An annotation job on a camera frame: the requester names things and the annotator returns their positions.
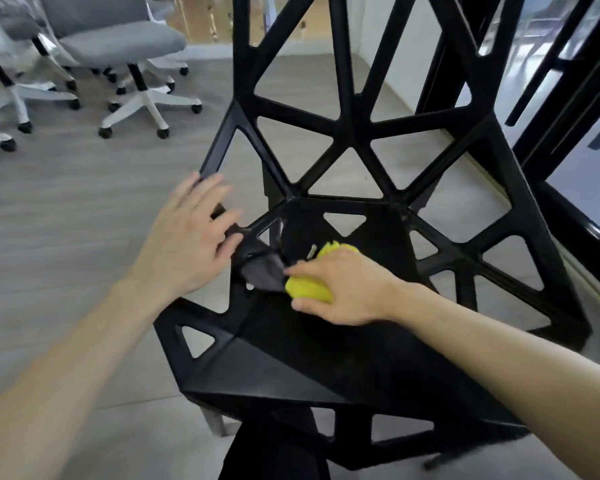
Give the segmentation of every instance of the yellow sponge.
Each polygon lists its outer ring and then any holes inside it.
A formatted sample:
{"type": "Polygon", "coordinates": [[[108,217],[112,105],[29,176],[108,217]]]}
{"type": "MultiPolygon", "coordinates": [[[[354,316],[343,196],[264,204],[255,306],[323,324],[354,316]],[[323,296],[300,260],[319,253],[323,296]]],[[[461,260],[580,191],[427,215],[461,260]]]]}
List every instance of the yellow sponge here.
{"type": "MultiPolygon", "coordinates": [[[[360,251],[349,244],[341,244],[337,241],[327,242],[324,247],[318,252],[316,258],[322,257],[325,254],[335,251],[336,249],[343,247],[353,250],[357,253],[360,251]]],[[[308,278],[306,276],[291,276],[287,280],[285,289],[291,298],[315,298],[326,303],[333,302],[333,295],[327,285],[319,280],[308,278]]]]}

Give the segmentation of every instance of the chair backrest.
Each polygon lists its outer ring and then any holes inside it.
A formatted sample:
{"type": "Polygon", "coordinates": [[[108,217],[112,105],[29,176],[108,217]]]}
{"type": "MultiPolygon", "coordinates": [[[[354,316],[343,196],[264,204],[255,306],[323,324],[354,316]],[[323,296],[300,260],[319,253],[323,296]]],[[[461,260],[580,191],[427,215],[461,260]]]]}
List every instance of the chair backrest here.
{"type": "Polygon", "coordinates": [[[145,0],[40,0],[56,37],[149,20],[145,0]]]}

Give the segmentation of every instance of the right hand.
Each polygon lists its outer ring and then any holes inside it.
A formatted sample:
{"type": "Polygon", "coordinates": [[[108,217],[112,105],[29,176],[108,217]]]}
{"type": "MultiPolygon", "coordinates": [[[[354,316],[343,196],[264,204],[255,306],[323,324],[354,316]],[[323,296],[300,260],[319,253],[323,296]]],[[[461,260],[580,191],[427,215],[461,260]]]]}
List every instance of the right hand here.
{"type": "Polygon", "coordinates": [[[318,315],[341,325],[362,325],[389,318],[389,302],[403,281],[366,256],[346,248],[312,261],[302,261],[285,270],[288,276],[307,276],[326,284],[333,303],[295,298],[294,310],[318,315]]]}

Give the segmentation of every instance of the finger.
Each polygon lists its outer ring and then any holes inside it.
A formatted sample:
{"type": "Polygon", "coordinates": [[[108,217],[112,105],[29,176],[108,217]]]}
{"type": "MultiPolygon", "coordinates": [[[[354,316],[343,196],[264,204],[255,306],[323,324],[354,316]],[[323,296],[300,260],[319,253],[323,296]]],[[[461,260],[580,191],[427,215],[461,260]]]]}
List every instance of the finger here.
{"type": "Polygon", "coordinates": [[[231,234],[220,246],[220,249],[216,252],[216,266],[220,270],[224,269],[231,262],[231,256],[237,249],[238,245],[242,242],[244,236],[237,232],[231,234]]]}
{"type": "Polygon", "coordinates": [[[320,259],[312,261],[299,261],[295,265],[285,269],[287,276],[309,276],[310,278],[321,279],[324,275],[324,270],[320,259]]]}
{"type": "Polygon", "coordinates": [[[295,298],[291,301],[291,308],[296,312],[317,315],[325,320],[331,315],[331,307],[332,305],[314,298],[295,298]]]}
{"type": "Polygon", "coordinates": [[[215,231],[225,233],[229,227],[238,222],[238,219],[244,214],[243,209],[230,209],[216,217],[212,226],[215,231]]]}
{"type": "Polygon", "coordinates": [[[198,202],[198,206],[195,208],[195,212],[199,212],[200,215],[204,215],[205,217],[211,217],[216,206],[224,200],[224,198],[231,193],[233,190],[232,185],[227,184],[219,184],[213,187],[209,192],[207,192],[200,202],[198,202]]]}
{"type": "Polygon", "coordinates": [[[217,184],[222,182],[223,176],[221,173],[215,173],[210,177],[206,177],[204,180],[201,180],[196,187],[189,193],[188,196],[184,198],[182,201],[181,207],[184,211],[190,212],[196,208],[196,206],[200,203],[200,201],[204,198],[204,196],[214,188],[217,184]]]}
{"type": "Polygon", "coordinates": [[[186,177],[178,186],[171,192],[169,200],[167,204],[165,204],[165,209],[177,209],[182,201],[189,195],[191,189],[196,184],[196,182],[200,179],[200,173],[195,171],[190,176],[186,177]]]}

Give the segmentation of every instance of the person's leg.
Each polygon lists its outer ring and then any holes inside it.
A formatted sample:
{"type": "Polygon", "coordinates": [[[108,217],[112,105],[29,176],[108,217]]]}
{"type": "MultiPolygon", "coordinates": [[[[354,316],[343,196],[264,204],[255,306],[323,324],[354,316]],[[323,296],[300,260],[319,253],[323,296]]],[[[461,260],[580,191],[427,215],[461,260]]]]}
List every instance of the person's leg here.
{"type": "MultiPolygon", "coordinates": [[[[276,416],[305,431],[315,431],[315,419],[309,408],[294,408],[276,416]]],[[[224,459],[218,480],[329,480],[329,469],[318,458],[289,444],[274,431],[257,423],[243,423],[224,459]]]]}

